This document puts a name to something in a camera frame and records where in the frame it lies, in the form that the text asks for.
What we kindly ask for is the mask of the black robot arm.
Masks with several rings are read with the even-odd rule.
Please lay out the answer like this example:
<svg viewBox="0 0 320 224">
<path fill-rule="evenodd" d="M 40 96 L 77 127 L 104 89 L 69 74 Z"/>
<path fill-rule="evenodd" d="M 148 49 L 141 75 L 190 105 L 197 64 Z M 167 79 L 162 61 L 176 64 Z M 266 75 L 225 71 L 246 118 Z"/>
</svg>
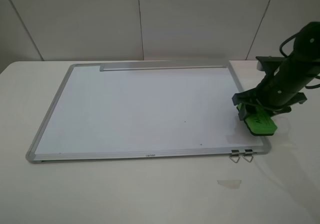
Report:
<svg viewBox="0 0 320 224">
<path fill-rule="evenodd" d="M 233 104 L 240 106 L 239 118 L 245 120 L 263 109 L 270 117 L 289 113 L 291 106 L 302 104 L 306 96 L 301 89 L 318 78 L 320 70 L 320 24 L 311 22 L 285 40 L 294 41 L 293 50 L 282 57 L 257 56 L 258 69 L 265 73 L 253 89 L 236 93 Z"/>
</svg>

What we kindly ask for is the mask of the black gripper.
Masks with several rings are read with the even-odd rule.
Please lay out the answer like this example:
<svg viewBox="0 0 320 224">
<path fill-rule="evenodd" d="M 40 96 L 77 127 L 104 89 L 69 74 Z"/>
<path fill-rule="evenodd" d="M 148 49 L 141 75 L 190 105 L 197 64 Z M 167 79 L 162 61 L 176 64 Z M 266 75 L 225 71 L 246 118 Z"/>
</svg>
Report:
<svg viewBox="0 0 320 224">
<path fill-rule="evenodd" d="M 281 90 L 263 91 L 258 88 L 236 93 L 232 97 L 240 121 L 262 110 L 267 114 L 290 113 L 292 105 L 303 104 L 306 100 L 305 94 L 301 92 L 290 94 Z"/>
</svg>

